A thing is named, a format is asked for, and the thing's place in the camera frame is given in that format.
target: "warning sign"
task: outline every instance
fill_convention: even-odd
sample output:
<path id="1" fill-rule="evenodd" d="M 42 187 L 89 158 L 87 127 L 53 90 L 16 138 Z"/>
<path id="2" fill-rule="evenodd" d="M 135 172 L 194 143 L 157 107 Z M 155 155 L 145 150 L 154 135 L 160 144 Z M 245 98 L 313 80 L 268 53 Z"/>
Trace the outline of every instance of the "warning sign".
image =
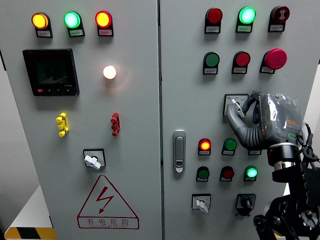
<path id="1" fill-rule="evenodd" d="M 109 179 L 100 175 L 77 216 L 81 229 L 139 229 L 139 218 Z"/>

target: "red indicator light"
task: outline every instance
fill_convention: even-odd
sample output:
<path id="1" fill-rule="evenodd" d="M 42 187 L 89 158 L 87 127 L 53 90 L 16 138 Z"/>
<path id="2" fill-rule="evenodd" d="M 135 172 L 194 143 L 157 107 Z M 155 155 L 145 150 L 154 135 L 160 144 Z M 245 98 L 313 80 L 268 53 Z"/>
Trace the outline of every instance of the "red indicator light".
<path id="1" fill-rule="evenodd" d="M 226 170 L 223 172 L 223 177 L 225 179 L 232 179 L 235 176 L 235 172 L 233 170 Z"/>
<path id="2" fill-rule="evenodd" d="M 107 28 L 112 23 L 111 14 L 107 11 L 99 11 L 95 15 L 95 22 L 100 28 Z"/>
<path id="3" fill-rule="evenodd" d="M 265 65 L 271 70 L 282 68 L 287 62 L 287 54 L 279 48 L 269 51 L 264 58 Z"/>
<path id="4" fill-rule="evenodd" d="M 244 67 L 250 63 L 250 55 L 247 52 L 242 52 L 236 57 L 235 62 L 238 66 Z"/>
<path id="5" fill-rule="evenodd" d="M 211 8 L 206 13 L 206 19 L 208 19 L 211 24 L 218 24 L 222 19 L 222 11 L 219 8 Z"/>
<path id="6" fill-rule="evenodd" d="M 271 11 L 271 17 L 273 21 L 277 24 L 284 24 L 290 16 L 289 8 L 286 6 L 276 6 Z"/>
<path id="7" fill-rule="evenodd" d="M 209 139 L 203 139 L 199 143 L 199 148 L 202 151 L 208 151 L 211 148 L 211 142 Z"/>

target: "white wall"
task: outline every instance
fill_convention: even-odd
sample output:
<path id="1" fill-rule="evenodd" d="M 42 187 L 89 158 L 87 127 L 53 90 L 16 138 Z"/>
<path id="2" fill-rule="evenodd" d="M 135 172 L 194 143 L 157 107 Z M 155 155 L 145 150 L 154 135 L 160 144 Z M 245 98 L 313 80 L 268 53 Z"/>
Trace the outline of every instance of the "white wall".
<path id="1" fill-rule="evenodd" d="M 1 60 L 0 113 L 0 228 L 5 232 L 37 189 L 39 181 Z"/>

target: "indicator lamp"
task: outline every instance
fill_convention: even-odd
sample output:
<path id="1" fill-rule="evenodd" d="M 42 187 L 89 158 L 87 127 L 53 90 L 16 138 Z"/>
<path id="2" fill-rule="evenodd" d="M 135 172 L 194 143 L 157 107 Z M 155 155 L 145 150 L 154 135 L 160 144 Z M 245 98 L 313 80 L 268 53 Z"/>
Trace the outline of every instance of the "indicator lamp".
<path id="1" fill-rule="evenodd" d="M 74 11 L 69 11 L 64 15 L 64 23 L 70 29 L 75 29 L 80 25 L 80 16 Z"/>
<path id="2" fill-rule="evenodd" d="M 268 32 L 284 32 L 290 10 L 286 6 L 276 6 L 270 13 Z"/>
<path id="3" fill-rule="evenodd" d="M 211 141 L 207 138 L 203 138 L 199 141 L 198 144 L 198 155 L 211 155 Z"/>
<path id="4" fill-rule="evenodd" d="M 251 6 L 246 6 L 240 10 L 239 19 L 243 24 L 251 24 L 256 18 L 256 10 Z"/>
<path id="5" fill-rule="evenodd" d="M 196 171 L 196 181 L 197 182 L 208 182 L 210 176 L 209 168 L 206 166 L 201 166 Z"/>
<path id="6" fill-rule="evenodd" d="M 238 14 L 235 32 L 251 33 L 255 19 L 256 10 L 251 6 L 243 7 Z"/>
<path id="7" fill-rule="evenodd" d="M 258 170 L 255 166 L 248 166 L 244 171 L 243 180 L 245 182 L 254 182 L 257 179 Z"/>
<path id="8" fill-rule="evenodd" d="M 97 27 L 98 36 L 114 35 L 113 19 L 109 12 L 98 11 L 95 15 L 95 23 Z"/>
<path id="9" fill-rule="evenodd" d="M 287 58 L 286 52 L 280 48 L 266 52 L 262 59 L 260 73 L 274 74 L 275 70 L 281 69 L 286 64 Z"/>
<path id="10" fill-rule="evenodd" d="M 114 79 L 116 77 L 116 74 L 117 74 L 117 70 L 114 66 L 106 66 L 104 69 L 103 69 L 103 76 L 106 78 L 106 79 Z"/>
<path id="11" fill-rule="evenodd" d="M 217 75 L 219 62 L 220 58 L 218 54 L 213 51 L 206 53 L 203 57 L 203 75 Z"/>
<path id="12" fill-rule="evenodd" d="M 232 74 L 247 74 L 250 55 L 245 51 L 238 51 L 233 57 Z"/>
<path id="13" fill-rule="evenodd" d="M 210 8 L 205 14 L 204 33 L 219 34 L 222 16 L 222 11 L 219 8 Z"/>
<path id="14" fill-rule="evenodd" d="M 233 138 L 228 138 L 224 141 L 222 147 L 222 155 L 234 156 L 237 148 L 237 142 Z"/>
<path id="15" fill-rule="evenodd" d="M 75 11 L 69 11 L 64 15 L 64 23 L 68 29 L 69 37 L 85 36 L 81 16 Z"/>
<path id="16" fill-rule="evenodd" d="M 231 182 L 235 171 L 231 166 L 224 166 L 220 172 L 220 182 Z"/>
<path id="17" fill-rule="evenodd" d="M 52 29 L 50 18 L 44 12 L 37 12 L 32 15 L 32 24 L 35 28 L 35 33 L 38 38 L 52 38 Z"/>

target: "red push button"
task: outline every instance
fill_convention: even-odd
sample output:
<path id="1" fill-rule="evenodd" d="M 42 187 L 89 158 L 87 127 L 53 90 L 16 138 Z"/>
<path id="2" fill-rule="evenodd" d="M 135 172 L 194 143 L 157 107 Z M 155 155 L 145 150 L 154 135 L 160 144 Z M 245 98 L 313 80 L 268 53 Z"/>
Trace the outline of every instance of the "red push button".
<path id="1" fill-rule="evenodd" d="M 206 19 L 211 24 L 218 24 L 222 19 L 222 11 L 219 8 L 211 8 L 206 14 Z"/>
<path id="2" fill-rule="evenodd" d="M 235 62 L 240 67 L 247 66 L 250 63 L 250 55 L 247 52 L 242 52 L 236 56 Z"/>
<path id="3" fill-rule="evenodd" d="M 271 17 L 273 21 L 277 24 L 284 24 L 290 16 L 289 8 L 286 6 L 276 6 L 271 11 Z"/>
<path id="4" fill-rule="evenodd" d="M 287 54 L 282 49 L 276 48 L 269 51 L 265 58 L 265 65 L 271 70 L 282 68 L 287 62 Z"/>
<path id="5" fill-rule="evenodd" d="M 223 177 L 225 179 L 232 179 L 235 175 L 235 172 L 233 170 L 227 170 L 223 173 Z"/>

